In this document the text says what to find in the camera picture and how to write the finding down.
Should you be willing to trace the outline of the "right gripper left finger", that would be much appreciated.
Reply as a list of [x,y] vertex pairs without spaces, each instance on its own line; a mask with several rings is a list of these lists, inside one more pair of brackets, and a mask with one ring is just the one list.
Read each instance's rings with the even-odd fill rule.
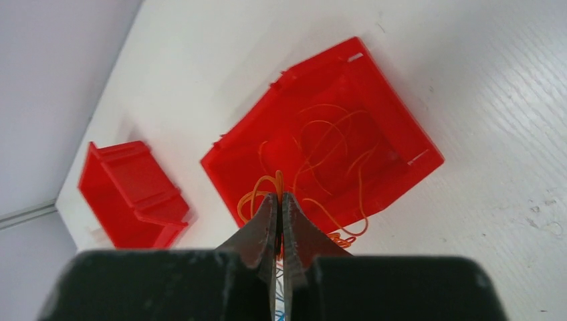
[[223,319],[273,320],[278,254],[277,195],[265,196],[253,218],[217,251],[229,259],[223,290]]

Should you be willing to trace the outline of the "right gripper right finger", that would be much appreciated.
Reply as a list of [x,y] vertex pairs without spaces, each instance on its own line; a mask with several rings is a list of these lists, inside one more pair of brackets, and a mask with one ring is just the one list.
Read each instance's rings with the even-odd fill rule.
[[281,203],[283,223],[283,284],[287,320],[311,320],[316,302],[317,281],[312,264],[319,257],[350,257],[313,224],[295,195],[285,192]]

